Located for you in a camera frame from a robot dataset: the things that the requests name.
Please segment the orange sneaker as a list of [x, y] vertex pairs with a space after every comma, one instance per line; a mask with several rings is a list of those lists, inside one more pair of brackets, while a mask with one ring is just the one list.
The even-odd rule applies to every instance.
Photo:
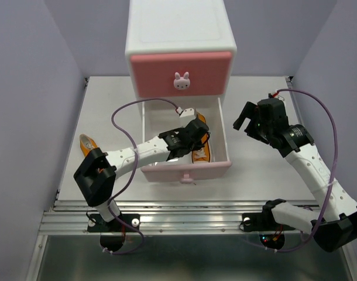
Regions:
[[81, 134], [79, 136], [79, 141], [80, 141], [80, 149], [84, 157], [86, 157], [93, 149], [98, 148], [94, 140], [85, 134]]
[[211, 146], [208, 140], [208, 135], [205, 135], [202, 140], [202, 147], [195, 150], [191, 154], [192, 163], [210, 163], [211, 162]]

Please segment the light pink drawer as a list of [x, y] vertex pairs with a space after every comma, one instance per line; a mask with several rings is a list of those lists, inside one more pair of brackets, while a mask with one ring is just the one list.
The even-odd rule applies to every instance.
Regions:
[[[202, 114], [210, 129], [211, 161], [193, 163], [191, 154], [169, 162], [156, 162], [141, 168], [149, 182], [192, 183], [198, 180], [217, 179], [231, 167], [222, 102], [219, 96], [171, 97], [182, 109], [195, 108]], [[142, 103], [142, 135], [148, 141], [161, 132], [180, 126], [179, 116], [168, 102], [147, 101]]]

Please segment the dark pink drawer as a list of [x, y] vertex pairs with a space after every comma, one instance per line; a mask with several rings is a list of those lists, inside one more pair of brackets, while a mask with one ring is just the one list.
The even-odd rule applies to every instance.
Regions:
[[231, 52], [139, 54], [131, 56], [131, 77], [142, 98], [221, 95]]

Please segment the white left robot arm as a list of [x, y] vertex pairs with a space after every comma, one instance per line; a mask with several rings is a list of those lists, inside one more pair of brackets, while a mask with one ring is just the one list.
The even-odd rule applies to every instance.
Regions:
[[151, 140], [131, 147], [103, 152], [87, 135], [81, 134], [80, 149], [84, 160], [74, 173], [74, 180], [87, 205], [101, 216], [101, 224], [110, 231], [121, 226], [122, 213], [112, 191], [116, 180], [131, 173], [131, 184], [138, 168], [184, 157], [204, 147], [209, 139], [209, 127], [198, 118], [185, 127], [160, 133]]

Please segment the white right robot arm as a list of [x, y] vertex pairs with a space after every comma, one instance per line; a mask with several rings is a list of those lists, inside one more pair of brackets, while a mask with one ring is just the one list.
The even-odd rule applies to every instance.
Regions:
[[259, 213], [244, 213], [239, 228], [243, 232], [296, 229], [312, 234], [317, 245], [333, 252], [357, 239], [357, 202], [331, 177], [313, 138], [300, 124], [291, 125], [284, 102], [277, 98], [247, 102], [233, 128], [238, 130], [249, 119], [246, 134], [279, 151], [299, 174], [324, 211], [291, 205], [286, 200], [267, 201]]

